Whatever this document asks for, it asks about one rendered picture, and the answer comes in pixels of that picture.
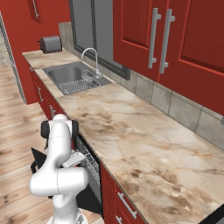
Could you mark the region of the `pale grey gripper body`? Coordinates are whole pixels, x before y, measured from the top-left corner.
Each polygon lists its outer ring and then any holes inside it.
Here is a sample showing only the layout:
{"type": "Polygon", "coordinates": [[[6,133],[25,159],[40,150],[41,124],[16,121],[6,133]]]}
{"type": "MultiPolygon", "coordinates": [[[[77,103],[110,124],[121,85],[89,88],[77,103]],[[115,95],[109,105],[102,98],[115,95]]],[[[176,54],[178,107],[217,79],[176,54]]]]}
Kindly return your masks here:
{"type": "Polygon", "coordinates": [[[62,164],[64,168],[71,167],[73,165],[79,164],[82,160],[85,159],[85,156],[80,152],[75,152],[71,155],[71,157],[62,164]]]}

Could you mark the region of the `dishwasher with dark interior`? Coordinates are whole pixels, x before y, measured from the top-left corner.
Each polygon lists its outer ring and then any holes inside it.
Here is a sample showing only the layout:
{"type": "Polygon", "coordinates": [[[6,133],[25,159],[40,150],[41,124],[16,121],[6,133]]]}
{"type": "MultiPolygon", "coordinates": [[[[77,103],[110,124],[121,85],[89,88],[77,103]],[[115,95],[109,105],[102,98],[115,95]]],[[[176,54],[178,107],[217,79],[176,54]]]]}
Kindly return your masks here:
{"type": "Polygon", "coordinates": [[[87,188],[77,196],[78,206],[88,211],[101,214],[102,187],[100,160],[81,134],[77,136],[76,146],[78,152],[85,156],[85,159],[82,160],[78,166],[86,169],[89,180],[87,188]]]}

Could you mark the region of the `black dishwasher door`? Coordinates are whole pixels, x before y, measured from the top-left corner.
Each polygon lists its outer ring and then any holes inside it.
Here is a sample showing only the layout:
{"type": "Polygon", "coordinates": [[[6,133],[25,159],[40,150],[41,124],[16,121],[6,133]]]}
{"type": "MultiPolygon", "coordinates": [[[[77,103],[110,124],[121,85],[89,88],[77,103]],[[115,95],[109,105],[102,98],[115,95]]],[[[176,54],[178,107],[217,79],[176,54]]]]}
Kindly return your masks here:
{"type": "MultiPolygon", "coordinates": [[[[31,164],[31,172],[35,173],[46,161],[46,155],[38,150],[31,149],[34,161],[31,164]]],[[[89,184],[87,188],[77,195],[77,205],[79,208],[88,210],[103,216],[102,209],[102,191],[101,186],[96,183],[93,175],[89,172],[89,184]]]]}

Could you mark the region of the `red drawer front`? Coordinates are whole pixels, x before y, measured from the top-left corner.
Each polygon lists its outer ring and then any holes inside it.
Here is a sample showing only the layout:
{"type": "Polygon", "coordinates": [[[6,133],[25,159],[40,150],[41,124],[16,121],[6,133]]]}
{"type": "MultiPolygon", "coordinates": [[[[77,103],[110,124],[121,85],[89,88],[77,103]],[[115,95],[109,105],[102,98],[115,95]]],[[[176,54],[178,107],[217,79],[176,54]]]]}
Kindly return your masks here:
{"type": "MultiPolygon", "coordinates": [[[[136,215],[136,219],[130,215],[130,212],[126,206],[121,202],[117,193],[123,193],[123,190],[116,184],[109,172],[101,165],[101,188],[102,188],[102,202],[103,202],[103,216],[104,205],[114,206],[115,210],[122,216],[122,224],[145,224],[139,213],[136,215]]],[[[130,203],[128,198],[124,195],[124,199],[127,201],[133,211],[137,211],[130,203]]]]}

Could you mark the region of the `red base cupboard run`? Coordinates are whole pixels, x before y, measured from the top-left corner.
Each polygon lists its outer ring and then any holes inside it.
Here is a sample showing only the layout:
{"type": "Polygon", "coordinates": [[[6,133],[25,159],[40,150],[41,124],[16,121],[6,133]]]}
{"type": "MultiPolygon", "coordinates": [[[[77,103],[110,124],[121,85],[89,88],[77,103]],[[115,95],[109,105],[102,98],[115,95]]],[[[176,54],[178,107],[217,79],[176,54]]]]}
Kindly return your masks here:
{"type": "Polygon", "coordinates": [[[34,90],[40,107],[43,109],[45,116],[52,120],[57,114],[65,114],[64,110],[49,92],[44,82],[39,78],[34,69],[31,67],[31,77],[33,80],[34,90]]]}

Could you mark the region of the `red base cupboard front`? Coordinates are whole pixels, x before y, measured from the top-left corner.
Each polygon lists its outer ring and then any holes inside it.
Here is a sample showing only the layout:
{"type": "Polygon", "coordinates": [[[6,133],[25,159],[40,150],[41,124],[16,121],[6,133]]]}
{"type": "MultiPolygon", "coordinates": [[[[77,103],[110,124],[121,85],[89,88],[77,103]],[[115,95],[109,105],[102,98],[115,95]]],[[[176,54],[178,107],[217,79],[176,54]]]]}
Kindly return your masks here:
{"type": "Polygon", "coordinates": [[[122,217],[114,206],[104,205],[104,222],[105,224],[119,224],[116,216],[122,217]]]}

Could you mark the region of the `steel sink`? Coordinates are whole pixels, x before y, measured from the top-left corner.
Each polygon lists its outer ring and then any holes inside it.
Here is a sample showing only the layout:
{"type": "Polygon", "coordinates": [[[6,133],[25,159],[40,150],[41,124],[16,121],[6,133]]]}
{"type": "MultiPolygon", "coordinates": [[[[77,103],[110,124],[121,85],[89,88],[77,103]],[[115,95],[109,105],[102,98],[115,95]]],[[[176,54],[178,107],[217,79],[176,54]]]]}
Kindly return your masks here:
{"type": "MultiPolygon", "coordinates": [[[[52,80],[52,82],[57,86],[57,88],[63,95],[66,94],[64,94],[60,89],[60,84],[68,83],[71,81],[78,81],[81,78],[82,70],[90,71],[95,77],[95,70],[80,61],[60,66],[47,67],[43,69],[43,71],[47,74],[47,76],[52,80]]],[[[111,83],[111,81],[104,76],[97,80],[101,83],[101,86],[105,86],[111,83]]]]}

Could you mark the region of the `silver curved tap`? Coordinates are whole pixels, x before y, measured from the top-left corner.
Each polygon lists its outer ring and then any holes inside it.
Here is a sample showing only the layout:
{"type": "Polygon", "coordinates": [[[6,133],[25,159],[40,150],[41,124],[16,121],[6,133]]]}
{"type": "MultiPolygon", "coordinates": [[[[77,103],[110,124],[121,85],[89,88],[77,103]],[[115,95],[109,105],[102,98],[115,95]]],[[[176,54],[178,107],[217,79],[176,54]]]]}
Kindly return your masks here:
{"type": "Polygon", "coordinates": [[[82,55],[81,55],[81,59],[83,60],[84,59],[84,55],[87,51],[93,51],[94,52],[94,56],[95,56],[95,78],[99,79],[103,76],[100,68],[98,67],[98,54],[97,54],[97,51],[93,48],[93,47],[88,47],[86,48],[82,55]]]}

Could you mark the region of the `grey fridge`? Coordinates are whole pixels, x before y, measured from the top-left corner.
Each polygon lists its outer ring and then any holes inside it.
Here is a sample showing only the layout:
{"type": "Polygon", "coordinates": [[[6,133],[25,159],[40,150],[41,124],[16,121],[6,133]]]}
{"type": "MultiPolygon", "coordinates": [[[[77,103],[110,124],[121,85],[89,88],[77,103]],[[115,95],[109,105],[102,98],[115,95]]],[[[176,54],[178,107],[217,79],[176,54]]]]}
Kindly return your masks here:
{"type": "Polygon", "coordinates": [[[7,31],[4,25],[4,20],[3,20],[3,16],[2,16],[2,12],[0,11],[0,36],[3,37],[3,41],[5,43],[6,49],[7,49],[7,53],[9,55],[9,59],[7,60],[7,64],[12,68],[13,71],[13,76],[12,79],[14,80],[14,82],[17,84],[17,88],[18,91],[21,95],[21,98],[23,99],[24,102],[26,102],[25,99],[25,94],[24,94],[24,90],[19,78],[19,74],[18,74],[18,69],[16,66],[16,62],[14,60],[14,56],[13,56],[13,52],[11,50],[11,44],[7,35],[7,31]]]}

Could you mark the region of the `silver toaster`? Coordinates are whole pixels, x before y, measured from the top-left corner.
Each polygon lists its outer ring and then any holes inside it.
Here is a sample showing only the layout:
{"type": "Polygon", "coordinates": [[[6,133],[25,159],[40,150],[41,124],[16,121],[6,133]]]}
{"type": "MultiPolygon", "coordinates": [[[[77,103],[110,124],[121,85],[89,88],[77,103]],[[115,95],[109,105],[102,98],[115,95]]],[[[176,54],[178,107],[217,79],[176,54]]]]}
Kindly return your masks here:
{"type": "Polygon", "coordinates": [[[62,51],[60,36],[42,37],[39,41],[40,50],[43,53],[56,53],[62,51]]]}

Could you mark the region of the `grey framed window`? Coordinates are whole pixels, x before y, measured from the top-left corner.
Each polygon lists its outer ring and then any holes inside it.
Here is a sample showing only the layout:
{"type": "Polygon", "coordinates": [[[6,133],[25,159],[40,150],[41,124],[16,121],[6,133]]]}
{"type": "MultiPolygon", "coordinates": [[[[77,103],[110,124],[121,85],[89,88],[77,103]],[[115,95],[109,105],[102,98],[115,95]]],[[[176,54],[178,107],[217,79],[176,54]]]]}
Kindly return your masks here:
{"type": "Polygon", "coordinates": [[[73,30],[74,49],[80,53],[89,47],[97,51],[86,52],[91,59],[130,80],[130,69],[114,61],[113,0],[68,0],[73,30]]]}

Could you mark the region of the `red tall cupboard run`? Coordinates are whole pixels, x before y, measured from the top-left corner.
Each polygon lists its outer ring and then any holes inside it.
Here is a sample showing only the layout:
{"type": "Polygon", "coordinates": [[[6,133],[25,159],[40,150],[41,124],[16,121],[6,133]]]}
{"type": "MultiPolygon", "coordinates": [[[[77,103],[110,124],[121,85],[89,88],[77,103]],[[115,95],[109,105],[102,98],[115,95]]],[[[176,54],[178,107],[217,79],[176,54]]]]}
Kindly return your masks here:
{"type": "Polygon", "coordinates": [[[0,11],[27,104],[37,101],[31,70],[22,55],[39,50],[41,37],[59,35],[58,23],[70,21],[68,0],[0,0],[0,11]]]}

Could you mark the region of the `black hob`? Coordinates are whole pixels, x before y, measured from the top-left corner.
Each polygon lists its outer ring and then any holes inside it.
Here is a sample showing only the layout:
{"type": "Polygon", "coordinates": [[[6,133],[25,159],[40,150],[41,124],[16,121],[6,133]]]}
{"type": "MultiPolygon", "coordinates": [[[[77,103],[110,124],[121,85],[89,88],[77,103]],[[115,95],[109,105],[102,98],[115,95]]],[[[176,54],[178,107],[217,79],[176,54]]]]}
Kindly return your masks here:
{"type": "Polygon", "coordinates": [[[199,224],[217,224],[223,218],[224,218],[224,204],[222,204],[214,212],[212,212],[211,214],[209,214],[199,224]]]}

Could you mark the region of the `red wall cupboard door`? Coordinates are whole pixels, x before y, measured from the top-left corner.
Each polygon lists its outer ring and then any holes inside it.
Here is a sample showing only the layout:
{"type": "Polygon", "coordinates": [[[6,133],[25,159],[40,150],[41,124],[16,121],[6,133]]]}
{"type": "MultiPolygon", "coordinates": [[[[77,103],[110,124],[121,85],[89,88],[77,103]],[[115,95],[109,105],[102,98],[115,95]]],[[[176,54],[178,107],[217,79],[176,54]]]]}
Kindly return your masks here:
{"type": "Polygon", "coordinates": [[[171,22],[159,83],[224,116],[224,0],[168,0],[171,22]]]}
{"type": "Polygon", "coordinates": [[[153,80],[159,81],[159,62],[170,0],[113,0],[114,61],[153,80]],[[154,57],[148,68],[152,10],[158,8],[154,57]]]}

